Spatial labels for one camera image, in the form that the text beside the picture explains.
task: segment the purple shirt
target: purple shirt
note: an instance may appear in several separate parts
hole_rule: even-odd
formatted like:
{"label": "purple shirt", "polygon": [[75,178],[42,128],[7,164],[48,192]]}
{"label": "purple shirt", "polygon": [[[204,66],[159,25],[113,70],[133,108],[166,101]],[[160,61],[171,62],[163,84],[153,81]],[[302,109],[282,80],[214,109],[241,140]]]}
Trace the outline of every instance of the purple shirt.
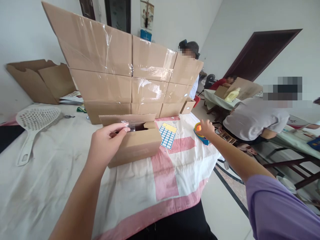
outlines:
{"label": "purple shirt", "polygon": [[278,180],[255,175],[246,188],[255,239],[320,239],[320,218]]}

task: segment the yellow bottle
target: yellow bottle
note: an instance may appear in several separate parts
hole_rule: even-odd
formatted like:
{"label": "yellow bottle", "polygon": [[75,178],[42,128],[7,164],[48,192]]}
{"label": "yellow bottle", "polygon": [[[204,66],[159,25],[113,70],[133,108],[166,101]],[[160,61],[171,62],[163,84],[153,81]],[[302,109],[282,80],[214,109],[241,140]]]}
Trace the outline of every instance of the yellow bottle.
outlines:
{"label": "yellow bottle", "polygon": [[224,100],[226,102],[232,102],[238,96],[240,89],[241,88],[237,88],[236,90],[230,92]]}

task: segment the black hat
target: black hat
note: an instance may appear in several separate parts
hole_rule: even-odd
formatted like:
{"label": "black hat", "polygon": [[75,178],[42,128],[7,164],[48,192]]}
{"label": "black hat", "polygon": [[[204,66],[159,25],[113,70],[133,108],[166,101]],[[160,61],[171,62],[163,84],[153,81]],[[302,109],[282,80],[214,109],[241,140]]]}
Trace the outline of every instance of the black hat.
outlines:
{"label": "black hat", "polygon": [[190,49],[196,55],[196,59],[199,59],[199,56],[200,56],[199,45],[196,42],[194,41],[187,42],[187,40],[185,39],[179,43],[179,48]]}

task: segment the cardboard box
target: cardboard box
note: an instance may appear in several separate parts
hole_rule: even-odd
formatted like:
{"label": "cardboard box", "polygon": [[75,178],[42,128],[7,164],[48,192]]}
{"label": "cardboard box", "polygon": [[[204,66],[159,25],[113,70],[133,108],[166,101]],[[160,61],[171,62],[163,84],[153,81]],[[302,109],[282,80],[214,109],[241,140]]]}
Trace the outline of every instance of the cardboard box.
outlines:
{"label": "cardboard box", "polygon": [[71,69],[84,101],[131,103],[131,77]]}
{"label": "cardboard box", "polygon": [[219,98],[225,99],[226,92],[228,88],[224,86],[219,86],[218,89],[215,91],[214,95],[218,96]]}
{"label": "cardboard box", "polygon": [[99,101],[84,102],[92,124],[101,124],[99,115],[131,114],[130,103],[103,103]]}
{"label": "cardboard box", "polygon": [[236,90],[238,87],[241,88],[239,91],[239,95],[237,96],[239,100],[244,100],[246,98],[253,97],[258,92],[263,91],[263,88],[261,85],[238,77],[225,93],[225,98],[228,96],[228,94],[231,91]]}
{"label": "cardboard box", "polygon": [[159,118],[178,116],[184,103],[163,103]]}
{"label": "cardboard box", "polygon": [[184,103],[191,89],[192,86],[169,83],[164,103]]}
{"label": "cardboard box", "polygon": [[70,68],[132,76],[130,34],[42,2]]}
{"label": "cardboard box", "polygon": [[132,103],[131,114],[155,113],[155,118],[159,118],[162,103]]}
{"label": "cardboard box", "polygon": [[132,102],[163,103],[168,84],[167,82],[132,78]]}
{"label": "cardboard box", "polygon": [[104,126],[127,121],[130,126],[136,127],[135,132],[128,132],[123,138],[118,152],[108,164],[109,168],[145,159],[158,153],[162,138],[154,118],[155,114],[100,116]]}
{"label": "cardboard box", "polygon": [[188,97],[186,102],[184,103],[180,113],[181,114],[191,113],[191,110],[192,110],[193,106],[195,105],[195,103],[196,103],[195,100]]}
{"label": "cardboard box", "polygon": [[133,76],[169,82],[177,52],[132,36]]}
{"label": "cardboard box", "polygon": [[170,82],[193,86],[203,67],[203,62],[177,54]]}
{"label": "cardboard box", "polygon": [[59,98],[76,91],[66,64],[54,64],[44,59],[8,63],[7,71],[14,77],[32,101],[59,104]]}

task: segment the white plastic strainer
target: white plastic strainer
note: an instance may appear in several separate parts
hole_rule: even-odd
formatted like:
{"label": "white plastic strainer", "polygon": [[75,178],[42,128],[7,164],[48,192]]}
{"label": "white plastic strainer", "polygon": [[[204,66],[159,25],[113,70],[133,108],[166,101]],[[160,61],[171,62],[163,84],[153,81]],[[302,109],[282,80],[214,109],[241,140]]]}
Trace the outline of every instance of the white plastic strainer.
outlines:
{"label": "white plastic strainer", "polygon": [[20,151],[18,166],[23,166],[29,162],[32,145],[38,132],[56,120],[61,113],[57,107],[34,107],[18,112],[16,121],[21,127],[27,130],[28,136]]}

